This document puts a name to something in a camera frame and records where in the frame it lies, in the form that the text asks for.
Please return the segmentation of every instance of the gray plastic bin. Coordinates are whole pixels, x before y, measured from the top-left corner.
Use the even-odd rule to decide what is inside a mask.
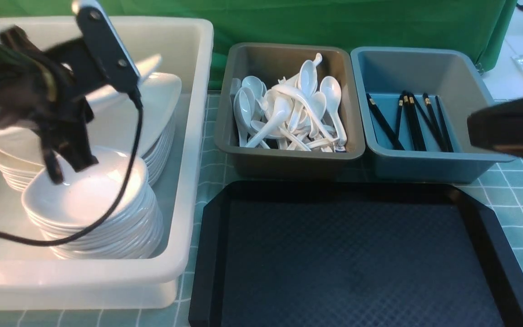
[[[346,153],[247,149],[238,146],[230,95],[231,80],[248,75],[259,77],[268,88],[282,77],[297,74],[305,60],[322,54],[318,83],[334,76],[342,87],[340,118],[346,129]],[[335,178],[347,162],[360,157],[366,148],[355,79],[350,56],[344,50],[323,46],[242,43],[230,49],[215,122],[215,143],[231,156],[242,176],[256,178]]]
[[[496,162],[514,159],[469,143],[467,117],[476,110],[493,105],[493,99],[471,60],[461,52],[361,47],[352,50],[350,57],[365,138],[375,154],[374,170],[379,178],[470,183]],[[378,122],[371,117],[366,93],[394,126],[398,99],[403,90],[414,93],[423,109],[423,93],[429,94],[434,108],[434,96],[439,96],[454,153],[439,151],[419,114],[428,151],[412,151],[404,110],[399,139],[405,151],[392,149]]]

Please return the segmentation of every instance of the chopsticks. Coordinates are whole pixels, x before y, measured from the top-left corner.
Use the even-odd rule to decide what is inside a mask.
[[[405,148],[399,141],[399,137],[393,132],[393,130],[390,128],[389,123],[386,121],[385,117],[383,116],[382,112],[380,112],[380,109],[370,96],[370,94],[367,93],[367,99],[369,100],[369,109],[371,110],[372,115],[380,125],[380,128],[382,128],[382,132],[385,133],[386,137],[389,139],[390,143],[393,145],[393,149],[396,150],[404,150]]]
[[[439,148],[441,149],[441,151],[447,151],[447,148],[444,147],[444,139],[441,136],[439,127],[438,126],[435,127],[434,122],[431,122],[431,120],[427,117],[427,115],[423,111],[423,108],[421,108],[421,105],[419,104],[419,101],[417,101],[417,99],[415,99],[415,106],[417,106],[417,110],[419,110],[419,114],[421,116],[423,116],[423,120],[425,120],[425,124],[427,124],[427,128],[429,128],[429,131],[433,135],[433,138],[435,139],[435,142],[437,142],[437,144],[439,145]],[[431,112],[429,115],[432,115],[432,118],[434,118],[433,108],[431,108]]]
[[[423,139],[423,132],[419,124],[419,118],[415,111],[414,99],[407,91],[403,91],[403,104],[406,103],[405,114],[407,116],[407,124],[411,132],[411,140],[413,141],[413,149],[415,151],[427,151],[425,146],[425,139]]]
[[[389,122],[380,111],[380,108],[376,105],[374,99],[370,94],[367,93],[366,95],[371,114],[389,139],[393,149],[405,149],[399,141],[401,120],[403,118],[403,112],[405,112],[406,123],[409,129],[408,133],[411,137],[413,151],[427,151],[429,145],[429,143],[425,143],[423,130],[421,129],[421,123],[419,121],[419,115],[421,115],[423,117],[424,126],[429,130],[434,141],[437,143],[439,150],[441,152],[453,152],[453,144],[449,137],[447,123],[438,96],[435,96],[438,110],[438,114],[436,114],[427,93],[423,93],[423,101],[425,102],[425,107],[427,109],[427,112],[425,112],[419,103],[419,100],[417,100],[413,93],[403,91],[397,102],[395,130],[393,131]]]

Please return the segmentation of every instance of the black serving tray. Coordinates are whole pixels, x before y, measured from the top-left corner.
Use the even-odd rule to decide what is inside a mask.
[[[496,215],[442,184],[235,182],[203,212],[192,327],[519,327]]]

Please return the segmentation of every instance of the black chopstick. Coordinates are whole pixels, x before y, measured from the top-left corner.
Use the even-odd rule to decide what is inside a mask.
[[[382,112],[380,112],[380,109],[370,96],[370,94],[367,93],[367,99],[369,100],[369,109],[371,110],[372,114],[374,115],[374,118],[380,125],[380,128],[382,128],[382,131],[386,134],[386,137],[388,137],[390,143],[393,145],[393,149],[396,150],[404,150],[405,148],[399,142],[398,137],[393,132],[393,130],[390,128],[389,123],[386,121],[385,117],[383,116]]]
[[[403,97],[403,110],[405,111],[405,117],[407,118],[407,127],[409,128],[409,136],[411,137],[411,144],[413,145],[413,150],[418,151],[419,150],[419,143],[417,143],[417,140],[414,137],[413,128],[414,122],[413,122],[413,114],[411,113],[411,110],[409,110],[409,96],[407,95],[407,91],[403,91],[401,93],[401,96]]]
[[[435,116],[435,110],[433,110],[433,105],[431,104],[431,101],[429,99],[429,94],[423,93],[423,101],[425,101],[425,107],[427,107],[427,112],[429,113],[429,118],[430,118],[431,122],[433,123],[435,130],[441,136],[441,143],[439,144],[439,147],[441,147],[441,151],[447,152],[449,149],[447,147],[445,138],[443,137],[443,133],[441,132],[441,129],[439,128],[439,123],[437,122],[437,117]]]
[[[451,139],[449,138],[449,132],[447,131],[447,124],[445,124],[445,117],[443,110],[441,109],[441,104],[439,103],[439,97],[435,96],[435,102],[437,103],[437,112],[439,113],[439,122],[441,123],[441,130],[444,135],[445,143],[447,144],[447,149],[449,152],[453,152],[453,145]]]
[[[423,132],[421,131],[421,125],[419,124],[419,118],[417,116],[417,111],[415,110],[415,99],[413,93],[409,93],[409,108],[413,115],[413,124],[414,124],[414,132],[415,132],[415,138],[417,139],[417,143],[419,144],[417,151],[427,151],[427,147],[425,146],[425,139],[423,139]]]
[[[399,133],[401,131],[401,116],[403,116],[403,95],[399,96],[399,104],[397,105],[397,116],[395,120],[395,134],[397,141],[399,140]]]
[[[433,105],[431,105],[431,101],[429,100],[429,94],[423,93],[423,101],[425,101],[425,106],[427,107],[427,112],[429,113],[429,118],[431,119],[431,122],[435,126],[435,130],[437,132],[440,132],[439,123],[437,122],[437,117],[435,116],[435,110],[433,110]]]
[[[433,135],[433,138],[435,139],[435,142],[437,142],[437,145],[441,149],[441,151],[447,151],[447,149],[443,148],[443,137],[441,136],[441,132],[439,129],[435,129],[435,126],[433,123],[429,120],[427,117],[427,114],[423,111],[423,108],[419,104],[419,101],[417,101],[417,98],[413,95],[413,99],[415,100],[415,106],[417,107],[417,110],[419,111],[419,114],[423,116],[423,120],[425,120],[425,124],[427,125],[427,128],[429,128],[429,131]]]

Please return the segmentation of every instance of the tray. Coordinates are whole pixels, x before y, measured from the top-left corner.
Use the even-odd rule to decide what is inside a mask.
[[[479,149],[469,142],[467,117],[493,105],[493,99],[471,60],[454,50],[363,46],[350,54],[365,139],[374,153],[377,177],[398,180],[471,183],[496,162],[513,157]],[[412,151],[403,112],[399,139],[406,151],[394,150],[368,110],[367,93],[394,128],[399,95],[403,90],[415,97],[427,112],[422,95],[428,93],[434,109],[440,99],[454,153],[439,152],[420,114],[419,124],[428,151]]]
[[[235,182],[203,212],[189,322],[523,326],[523,273],[452,186]]]
[[[270,88],[282,77],[299,73],[305,60],[322,54],[317,66],[318,83],[333,76],[342,88],[340,119],[348,141],[346,153],[282,151],[278,149],[248,149],[238,145],[237,127],[233,115],[234,95],[230,95],[234,79],[253,75]],[[334,179],[349,162],[361,157],[366,149],[365,133],[360,117],[355,78],[350,56],[344,50],[329,46],[240,43],[231,47],[227,57],[219,110],[215,122],[215,144],[227,153],[235,170],[251,178]]]

